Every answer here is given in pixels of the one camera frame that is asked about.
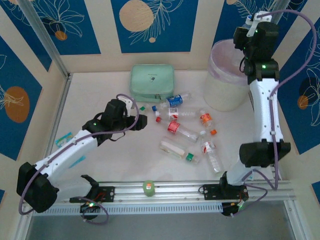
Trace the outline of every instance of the orange label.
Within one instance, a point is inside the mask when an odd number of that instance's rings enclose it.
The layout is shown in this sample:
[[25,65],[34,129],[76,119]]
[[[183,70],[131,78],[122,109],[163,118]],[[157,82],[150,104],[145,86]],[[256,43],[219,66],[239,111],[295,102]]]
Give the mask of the orange label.
[[180,123],[177,123],[176,121],[171,121],[169,126],[168,126],[168,131],[176,134],[176,131],[178,129],[178,127],[180,126]]
[[210,116],[209,113],[205,113],[200,117],[200,120],[201,120],[202,124],[205,124],[206,122],[212,120],[212,117]]

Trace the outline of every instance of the mint green pouch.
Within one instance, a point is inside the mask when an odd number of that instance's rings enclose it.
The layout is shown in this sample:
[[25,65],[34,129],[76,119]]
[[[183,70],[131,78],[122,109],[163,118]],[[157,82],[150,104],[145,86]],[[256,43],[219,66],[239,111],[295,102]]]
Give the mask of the mint green pouch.
[[159,103],[174,95],[175,70],[170,64],[136,64],[131,69],[130,93],[137,102]]

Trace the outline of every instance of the white table surface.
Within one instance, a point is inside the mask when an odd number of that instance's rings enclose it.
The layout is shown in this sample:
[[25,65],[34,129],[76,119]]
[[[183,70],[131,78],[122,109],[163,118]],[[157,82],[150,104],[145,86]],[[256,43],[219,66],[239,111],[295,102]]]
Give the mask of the white table surface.
[[[176,71],[175,93],[190,91],[192,100],[183,107],[209,107],[203,98],[207,71]],[[130,72],[75,73],[67,95],[56,139],[81,127],[97,113],[103,112],[107,103],[118,93],[129,94]],[[218,133],[214,143],[226,170],[236,163],[242,143],[252,142],[254,112],[249,97],[236,110],[220,112],[212,108],[210,113]],[[141,131],[128,131],[117,142],[105,141],[85,155],[86,159],[66,171],[63,179],[87,174],[96,181],[197,181],[218,180],[211,165],[201,155],[200,145],[189,143],[169,133],[155,121],[153,112],[148,113],[148,124]],[[180,123],[194,131],[203,130],[197,120],[182,120]],[[169,137],[190,147],[190,152],[201,158],[197,165],[174,159],[159,150],[162,137]],[[264,173],[271,179],[269,168]]]

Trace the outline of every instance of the white trash can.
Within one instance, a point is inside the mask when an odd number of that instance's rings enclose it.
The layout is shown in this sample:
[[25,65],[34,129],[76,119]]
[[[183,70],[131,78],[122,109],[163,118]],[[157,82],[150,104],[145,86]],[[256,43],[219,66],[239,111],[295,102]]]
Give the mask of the white trash can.
[[213,45],[204,85],[204,99],[213,109],[232,111],[247,97],[250,90],[247,76],[239,70],[243,57],[244,54],[235,49],[233,39]]

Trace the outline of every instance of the orange bottle cap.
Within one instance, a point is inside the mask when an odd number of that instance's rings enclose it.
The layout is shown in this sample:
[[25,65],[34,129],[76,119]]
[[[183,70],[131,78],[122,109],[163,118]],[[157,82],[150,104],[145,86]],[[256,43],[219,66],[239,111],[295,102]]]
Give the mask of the orange bottle cap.
[[211,133],[211,135],[215,135],[215,134],[217,134],[217,130],[213,129],[210,133]]

